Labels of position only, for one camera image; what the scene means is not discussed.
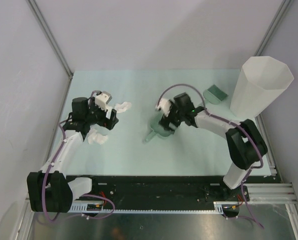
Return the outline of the green plastic dustpan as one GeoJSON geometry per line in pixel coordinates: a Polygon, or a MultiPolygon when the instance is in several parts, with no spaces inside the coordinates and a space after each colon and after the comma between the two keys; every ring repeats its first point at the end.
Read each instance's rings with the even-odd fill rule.
{"type": "Polygon", "coordinates": [[[145,136],[143,142],[149,143],[154,137],[159,138],[167,138],[171,135],[173,135],[175,132],[170,130],[165,130],[162,125],[160,125],[161,116],[157,115],[155,118],[153,118],[149,123],[149,132],[145,136]]]}

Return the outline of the green hand brush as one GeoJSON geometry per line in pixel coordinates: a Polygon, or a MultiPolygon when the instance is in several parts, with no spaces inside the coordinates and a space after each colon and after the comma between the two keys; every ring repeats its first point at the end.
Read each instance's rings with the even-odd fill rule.
{"type": "Polygon", "coordinates": [[[205,100],[213,105],[218,105],[227,99],[228,94],[222,91],[215,84],[203,91],[205,100]]]}

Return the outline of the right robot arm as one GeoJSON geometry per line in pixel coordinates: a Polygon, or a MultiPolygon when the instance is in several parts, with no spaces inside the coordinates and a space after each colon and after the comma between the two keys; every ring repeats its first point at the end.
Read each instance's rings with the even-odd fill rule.
{"type": "Polygon", "coordinates": [[[224,200],[231,201],[237,196],[237,187],[247,179],[252,169],[263,167],[263,156],[267,154],[268,147],[252,120],[230,121],[216,116],[201,105],[195,107],[185,92],[173,100],[160,98],[155,108],[162,112],[159,124],[168,132],[174,132],[181,123],[185,123],[226,140],[232,163],[223,177],[225,185],[219,188],[224,200]]]}

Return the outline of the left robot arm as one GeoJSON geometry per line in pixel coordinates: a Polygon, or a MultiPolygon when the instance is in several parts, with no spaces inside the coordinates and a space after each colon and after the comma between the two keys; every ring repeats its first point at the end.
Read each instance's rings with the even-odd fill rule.
{"type": "Polygon", "coordinates": [[[100,188],[89,177],[67,181],[67,168],[77,149],[82,145],[93,125],[112,130],[118,123],[117,111],[109,106],[112,96],[95,91],[89,98],[76,97],[71,112],[59,124],[62,140],[43,167],[27,176],[29,202],[32,211],[67,213],[74,200],[85,196],[94,200],[100,188]]]}

